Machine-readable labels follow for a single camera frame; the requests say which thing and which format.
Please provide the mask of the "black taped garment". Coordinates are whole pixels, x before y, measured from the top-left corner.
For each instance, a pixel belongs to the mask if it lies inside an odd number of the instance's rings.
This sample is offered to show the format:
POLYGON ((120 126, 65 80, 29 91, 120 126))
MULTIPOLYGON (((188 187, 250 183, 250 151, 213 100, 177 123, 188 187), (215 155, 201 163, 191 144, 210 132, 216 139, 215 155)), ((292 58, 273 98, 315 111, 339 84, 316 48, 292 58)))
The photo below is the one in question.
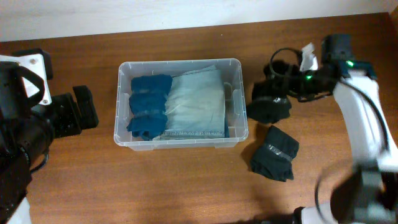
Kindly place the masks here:
POLYGON ((280 182, 294 180, 292 161, 299 147, 297 140, 276 126, 271 126, 264 142, 249 161, 251 171, 280 182))
POLYGON ((270 95, 266 91, 266 79, 254 84, 252 100, 246 105, 248 118, 263 124, 276 123, 290 117, 292 104, 288 96, 270 95))

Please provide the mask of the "blue taped garment bundle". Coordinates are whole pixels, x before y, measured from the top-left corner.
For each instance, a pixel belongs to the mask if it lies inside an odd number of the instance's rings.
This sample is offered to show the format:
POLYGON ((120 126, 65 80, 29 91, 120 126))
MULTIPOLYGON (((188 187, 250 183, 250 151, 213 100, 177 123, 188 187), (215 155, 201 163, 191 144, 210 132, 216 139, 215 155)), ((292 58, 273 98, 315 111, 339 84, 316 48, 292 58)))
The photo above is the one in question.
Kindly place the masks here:
POLYGON ((151 141, 166 129, 165 104, 172 86, 170 75, 158 74, 131 80, 129 107, 132 118, 127 130, 134 138, 151 141))

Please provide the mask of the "light blue jeans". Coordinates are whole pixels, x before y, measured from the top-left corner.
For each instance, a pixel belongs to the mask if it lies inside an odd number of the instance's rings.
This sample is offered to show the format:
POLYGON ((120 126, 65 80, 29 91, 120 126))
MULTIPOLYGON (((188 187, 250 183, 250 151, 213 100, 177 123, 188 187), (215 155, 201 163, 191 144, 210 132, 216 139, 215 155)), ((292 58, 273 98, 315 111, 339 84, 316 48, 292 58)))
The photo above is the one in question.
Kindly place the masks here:
POLYGON ((211 65, 174 76, 165 104, 165 131, 160 140, 225 137, 225 93, 221 70, 211 65))

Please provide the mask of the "dark blue jeans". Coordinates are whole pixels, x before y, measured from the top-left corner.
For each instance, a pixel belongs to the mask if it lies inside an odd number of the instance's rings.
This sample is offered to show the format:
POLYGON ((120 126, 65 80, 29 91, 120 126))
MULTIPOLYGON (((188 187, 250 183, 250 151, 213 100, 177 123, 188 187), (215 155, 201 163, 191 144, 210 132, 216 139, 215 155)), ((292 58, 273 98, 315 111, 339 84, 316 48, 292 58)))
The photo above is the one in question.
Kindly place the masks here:
POLYGON ((224 137, 225 138, 230 138, 228 120, 226 118, 224 120, 224 137))

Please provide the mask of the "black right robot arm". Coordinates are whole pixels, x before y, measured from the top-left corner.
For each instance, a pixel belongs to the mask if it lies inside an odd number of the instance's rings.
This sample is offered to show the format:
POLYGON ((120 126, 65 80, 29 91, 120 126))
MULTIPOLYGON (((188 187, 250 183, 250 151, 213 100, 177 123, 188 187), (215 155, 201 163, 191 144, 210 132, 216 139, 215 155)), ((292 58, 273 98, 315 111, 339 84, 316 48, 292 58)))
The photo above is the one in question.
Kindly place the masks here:
POLYGON ((396 223, 397 145, 389 131, 373 65, 356 60, 348 34, 322 40, 322 55, 313 45, 296 50, 298 71, 271 70, 282 92, 300 102, 332 96, 343 114, 351 145, 350 175, 326 203, 301 208, 300 223, 396 223))

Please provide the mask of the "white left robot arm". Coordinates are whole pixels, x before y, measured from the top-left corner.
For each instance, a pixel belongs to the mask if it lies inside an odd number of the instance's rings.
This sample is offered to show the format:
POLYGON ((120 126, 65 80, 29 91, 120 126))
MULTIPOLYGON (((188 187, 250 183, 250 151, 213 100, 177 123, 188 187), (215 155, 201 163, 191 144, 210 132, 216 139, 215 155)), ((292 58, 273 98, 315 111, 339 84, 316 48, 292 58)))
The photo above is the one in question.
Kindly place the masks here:
POLYGON ((48 162, 54 139, 97 127, 93 95, 85 85, 40 105, 45 81, 15 62, 1 62, 1 223, 29 222, 27 187, 48 162))

